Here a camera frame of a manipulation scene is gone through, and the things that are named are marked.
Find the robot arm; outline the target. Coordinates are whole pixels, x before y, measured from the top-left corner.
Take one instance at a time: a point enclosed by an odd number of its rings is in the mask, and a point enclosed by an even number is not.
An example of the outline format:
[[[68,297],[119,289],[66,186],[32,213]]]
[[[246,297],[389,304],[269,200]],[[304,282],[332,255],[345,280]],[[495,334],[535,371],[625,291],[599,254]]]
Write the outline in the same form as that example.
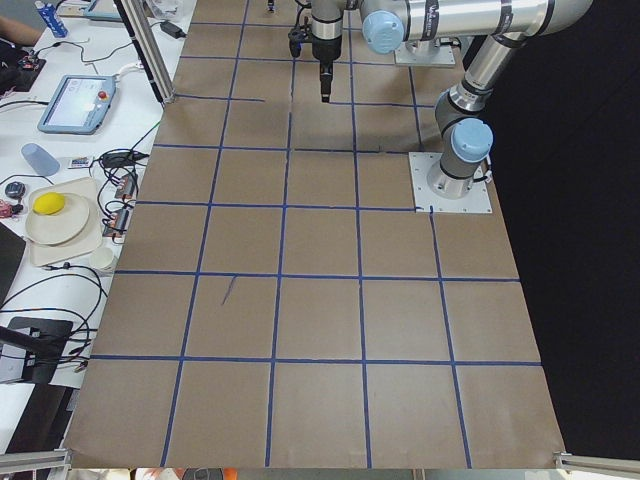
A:
[[[310,41],[319,62],[321,101],[330,101],[333,64],[340,58],[344,12],[357,10],[369,49],[388,54],[410,41],[431,41],[458,13],[455,1],[312,1]]]
[[[478,118],[515,52],[528,39],[559,32],[579,20],[590,1],[363,1],[362,32],[379,54],[404,43],[483,35],[484,42],[462,79],[439,98],[435,117],[444,152],[427,174],[437,195],[468,194],[487,158],[493,133]]]

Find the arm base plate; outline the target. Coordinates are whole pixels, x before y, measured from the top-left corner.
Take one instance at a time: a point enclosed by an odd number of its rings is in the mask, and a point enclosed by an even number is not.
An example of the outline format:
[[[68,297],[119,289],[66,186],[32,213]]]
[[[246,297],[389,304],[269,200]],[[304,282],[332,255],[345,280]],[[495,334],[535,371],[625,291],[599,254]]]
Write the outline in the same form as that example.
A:
[[[491,214],[492,206],[482,169],[468,179],[447,176],[441,169],[439,152],[408,154],[415,210],[419,213]]]
[[[395,50],[394,57],[395,64],[401,66],[453,68],[456,64],[452,47],[439,39],[404,42]]]

